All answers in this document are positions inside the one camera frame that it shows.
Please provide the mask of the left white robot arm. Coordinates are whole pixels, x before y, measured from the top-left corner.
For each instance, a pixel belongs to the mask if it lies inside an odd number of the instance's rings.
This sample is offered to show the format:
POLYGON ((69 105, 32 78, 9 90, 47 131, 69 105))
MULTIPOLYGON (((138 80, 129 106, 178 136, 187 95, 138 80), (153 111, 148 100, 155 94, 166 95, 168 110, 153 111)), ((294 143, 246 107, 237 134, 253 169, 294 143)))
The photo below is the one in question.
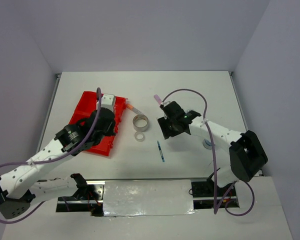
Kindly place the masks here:
POLYGON ((0 175, 0 213, 7 220, 24 214, 31 206, 59 197, 77 200, 98 194, 79 173, 67 177, 45 176, 79 153, 115 135, 115 114, 102 107, 90 117, 68 124, 41 151, 13 170, 0 175))

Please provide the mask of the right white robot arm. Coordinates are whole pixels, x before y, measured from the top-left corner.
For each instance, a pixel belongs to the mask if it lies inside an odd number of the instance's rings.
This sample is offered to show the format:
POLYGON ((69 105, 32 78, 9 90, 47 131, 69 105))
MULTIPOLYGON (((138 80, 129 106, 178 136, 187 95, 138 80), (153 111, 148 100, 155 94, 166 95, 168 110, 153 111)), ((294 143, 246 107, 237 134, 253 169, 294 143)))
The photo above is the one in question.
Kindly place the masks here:
POLYGON ((257 135, 248 130, 235 131, 205 119, 200 113, 190 110, 185 112, 175 102, 161 104, 164 116, 157 121, 164 139, 187 133, 210 142, 229 154, 229 163, 219 166, 216 177, 207 184, 208 192, 220 195, 225 186, 236 182, 249 182, 268 162, 268 157, 257 135))

